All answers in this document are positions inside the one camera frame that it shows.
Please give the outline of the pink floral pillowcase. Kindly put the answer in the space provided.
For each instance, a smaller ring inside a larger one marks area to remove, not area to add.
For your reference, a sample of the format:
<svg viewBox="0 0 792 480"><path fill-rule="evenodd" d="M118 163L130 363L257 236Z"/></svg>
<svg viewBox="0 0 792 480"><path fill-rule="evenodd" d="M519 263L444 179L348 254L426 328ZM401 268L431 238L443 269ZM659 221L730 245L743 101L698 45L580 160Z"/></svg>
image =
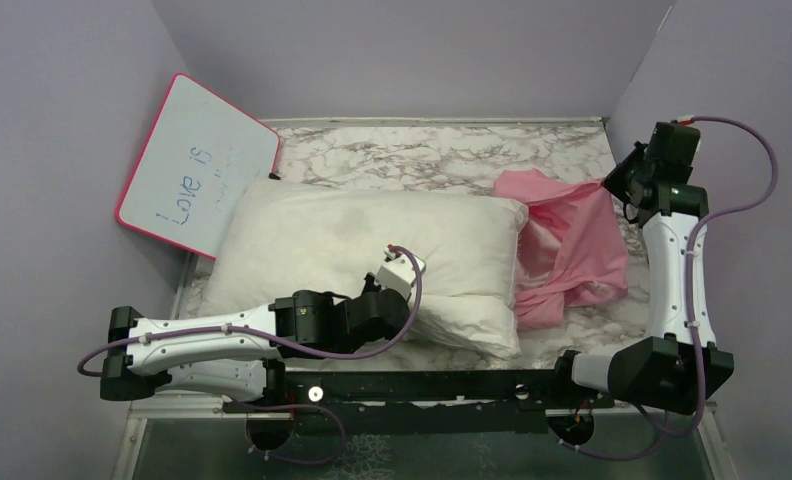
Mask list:
<svg viewBox="0 0 792 480"><path fill-rule="evenodd" d="M567 308L627 295L628 248L600 179L569 184L537 169L505 171L492 194L527 207L514 305L520 332L556 328Z"/></svg>

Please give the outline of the white pillow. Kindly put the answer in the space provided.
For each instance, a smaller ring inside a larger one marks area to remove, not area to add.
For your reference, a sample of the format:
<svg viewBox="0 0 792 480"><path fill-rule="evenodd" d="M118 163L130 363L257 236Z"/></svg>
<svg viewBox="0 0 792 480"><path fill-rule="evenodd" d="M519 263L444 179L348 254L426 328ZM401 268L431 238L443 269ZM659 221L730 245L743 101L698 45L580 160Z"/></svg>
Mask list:
<svg viewBox="0 0 792 480"><path fill-rule="evenodd" d="M356 295L386 247L401 246L425 263L411 336L511 359L520 352L513 306L526 216L504 198L258 180L236 205L199 314L298 290Z"/></svg>

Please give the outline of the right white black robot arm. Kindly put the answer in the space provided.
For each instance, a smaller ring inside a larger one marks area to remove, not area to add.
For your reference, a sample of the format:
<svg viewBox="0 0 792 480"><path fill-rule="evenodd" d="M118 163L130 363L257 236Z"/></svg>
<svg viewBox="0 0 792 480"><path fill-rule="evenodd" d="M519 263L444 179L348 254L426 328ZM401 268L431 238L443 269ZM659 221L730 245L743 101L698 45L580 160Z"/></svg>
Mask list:
<svg viewBox="0 0 792 480"><path fill-rule="evenodd" d="M708 195L689 182L699 142L689 122L659 122L603 180L636 211L629 222L642 232L649 263L648 324L641 340L611 355L566 351L548 383L557 404L606 395L692 415L732 375L734 358L718 348L707 314Z"/></svg>

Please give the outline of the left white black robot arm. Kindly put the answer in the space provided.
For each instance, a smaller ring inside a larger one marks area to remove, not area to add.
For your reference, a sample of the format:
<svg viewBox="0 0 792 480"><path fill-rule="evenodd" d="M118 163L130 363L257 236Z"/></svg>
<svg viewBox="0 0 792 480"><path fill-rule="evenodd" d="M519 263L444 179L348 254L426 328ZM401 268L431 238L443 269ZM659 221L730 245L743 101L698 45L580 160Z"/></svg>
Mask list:
<svg viewBox="0 0 792 480"><path fill-rule="evenodd" d="M267 363L289 358L355 360L384 340L391 348L418 312L409 299L421 283L369 274L355 298L300 290L238 313L182 322L142 317L130 306L111 312L100 397L132 401L163 390L195 390L252 401L262 410L285 401L286 384Z"/></svg>

